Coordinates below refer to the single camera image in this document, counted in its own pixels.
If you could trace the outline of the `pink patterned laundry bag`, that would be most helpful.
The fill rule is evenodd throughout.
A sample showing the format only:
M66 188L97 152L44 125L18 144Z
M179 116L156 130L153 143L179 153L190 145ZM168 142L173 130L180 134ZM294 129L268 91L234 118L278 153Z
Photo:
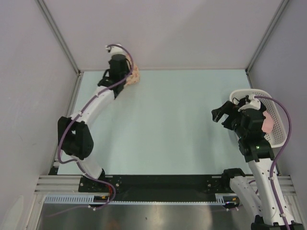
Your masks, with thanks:
M127 77L124 87L138 83L140 81L140 78L141 77L140 77L139 68L137 65L134 65L132 74L129 77Z

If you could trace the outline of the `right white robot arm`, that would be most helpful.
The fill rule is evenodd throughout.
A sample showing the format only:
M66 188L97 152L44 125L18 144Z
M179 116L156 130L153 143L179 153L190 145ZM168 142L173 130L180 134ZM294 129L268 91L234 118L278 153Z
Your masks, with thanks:
M276 157L262 129L265 106L259 100L249 99L245 105L226 101L212 110L213 121L223 115L224 128L234 131L239 150L252 171L257 185L255 192L240 168L224 170L221 186L226 192L234 192L249 213L253 230L302 230L284 199L276 170Z

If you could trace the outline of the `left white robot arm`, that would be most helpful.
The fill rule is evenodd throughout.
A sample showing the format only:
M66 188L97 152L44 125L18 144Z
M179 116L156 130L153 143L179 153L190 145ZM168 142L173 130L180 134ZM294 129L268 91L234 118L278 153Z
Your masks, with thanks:
M134 67L129 54L114 54L108 63L109 68L104 72L96 90L83 108L69 117L62 116L58 120L59 163L75 162L82 173L91 178L89 186L97 192L105 188L106 180L101 177L104 170L91 157L94 141L90 125L121 93Z

